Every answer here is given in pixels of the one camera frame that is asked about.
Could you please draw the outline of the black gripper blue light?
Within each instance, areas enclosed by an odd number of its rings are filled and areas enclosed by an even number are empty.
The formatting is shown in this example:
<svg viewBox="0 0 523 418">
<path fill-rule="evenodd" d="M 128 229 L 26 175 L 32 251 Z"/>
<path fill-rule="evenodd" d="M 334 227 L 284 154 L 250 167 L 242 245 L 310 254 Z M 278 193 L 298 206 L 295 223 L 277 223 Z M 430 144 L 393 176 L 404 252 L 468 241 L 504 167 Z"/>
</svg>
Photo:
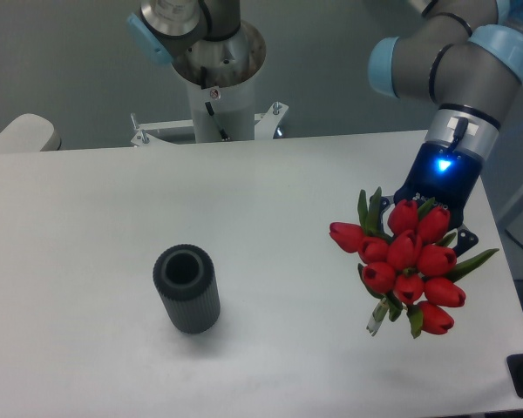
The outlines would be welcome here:
<svg viewBox="0 0 523 418">
<path fill-rule="evenodd" d="M 447 152 L 439 144 L 424 142 L 418 150 L 409 174 L 394 197 L 382 196 L 377 217 L 377 232 L 384 230 L 384 216 L 401 200 L 416 200 L 421 206 L 430 198 L 450 212 L 449 227 L 458 227 L 457 243 L 453 251 L 459 258 L 479 243 L 464 221 L 465 205 L 482 171 L 483 163 L 461 152 Z"/>
</svg>

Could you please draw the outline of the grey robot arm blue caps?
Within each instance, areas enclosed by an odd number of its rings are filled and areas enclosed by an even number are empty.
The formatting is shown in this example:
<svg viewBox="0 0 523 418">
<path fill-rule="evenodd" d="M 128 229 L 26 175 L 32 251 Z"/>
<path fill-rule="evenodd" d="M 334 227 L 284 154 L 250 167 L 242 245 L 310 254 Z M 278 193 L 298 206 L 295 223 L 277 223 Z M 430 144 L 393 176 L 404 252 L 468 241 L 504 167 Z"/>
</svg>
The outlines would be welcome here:
<svg viewBox="0 0 523 418">
<path fill-rule="evenodd" d="M 404 184 L 370 205 L 382 213 L 407 199 L 447 209 L 456 254 L 477 243 L 463 211 L 523 84 L 523 34 L 505 26 L 510 9 L 507 1 L 431 1 L 418 32 L 381 40 L 368 63 L 375 91 L 438 106 Z M 145 1 L 126 24 L 143 53 L 186 84 L 198 142 L 275 136 L 287 108 L 274 103 L 254 115 L 266 45 L 238 2 Z"/>
</svg>

